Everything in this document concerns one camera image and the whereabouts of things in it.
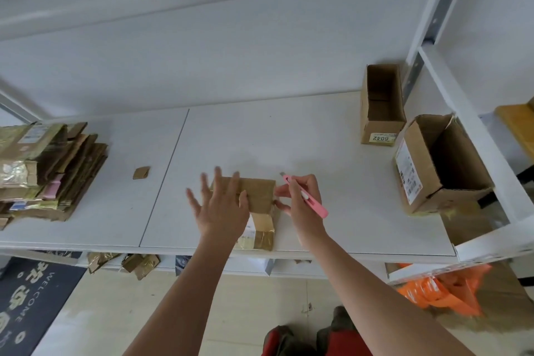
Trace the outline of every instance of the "tiled floor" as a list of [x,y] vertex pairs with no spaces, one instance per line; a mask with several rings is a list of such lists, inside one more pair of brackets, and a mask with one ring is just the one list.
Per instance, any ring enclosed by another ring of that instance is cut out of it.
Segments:
[[[33,355],[120,355],[174,280],[167,272],[140,282],[112,271],[85,274]],[[279,324],[314,340],[339,303],[325,280],[223,276],[201,354],[259,356],[265,334]],[[534,347],[534,332],[453,333],[477,355],[513,356]]]

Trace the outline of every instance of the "doormat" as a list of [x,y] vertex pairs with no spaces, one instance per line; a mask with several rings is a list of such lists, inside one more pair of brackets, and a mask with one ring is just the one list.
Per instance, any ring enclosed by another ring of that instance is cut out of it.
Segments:
[[0,356],[30,356],[84,273],[83,267],[11,258],[0,280]]

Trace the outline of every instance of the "orange plastic bag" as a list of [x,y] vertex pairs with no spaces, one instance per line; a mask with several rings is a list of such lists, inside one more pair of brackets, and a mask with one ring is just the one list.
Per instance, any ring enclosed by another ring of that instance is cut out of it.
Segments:
[[397,291],[421,308],[448,307],[461,315],[480,315],[476,291],[490,265],[470,267],[410,281]]

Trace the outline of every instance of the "forearm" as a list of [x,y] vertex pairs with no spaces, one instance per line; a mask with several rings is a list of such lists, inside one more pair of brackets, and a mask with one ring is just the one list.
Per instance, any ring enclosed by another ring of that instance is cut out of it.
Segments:
[[198,354],[213,295],[232,251],[231,244],[220,242],[217,237],[201,239],[187,267],[124,356]]
[[430,315],[386,285],[330,237],[310,247],[375,356],[473,356]]

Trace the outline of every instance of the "pink utility knife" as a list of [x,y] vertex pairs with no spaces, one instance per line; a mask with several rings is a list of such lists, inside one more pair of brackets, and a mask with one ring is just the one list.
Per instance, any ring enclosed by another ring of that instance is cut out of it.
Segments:
[[[286,175],[284,172],[280,172],[280,175],[284,178],[284,181],[287,184],[291,182],[291,176]],[[319,215],[319,217],[328,217],[328,211],[317,200],[315,200],[310,193],[304,190],[304,188],[300,184],[298,186],[301,188],[301,195],[304,199],[304,203],[308,204],[311,209]]]

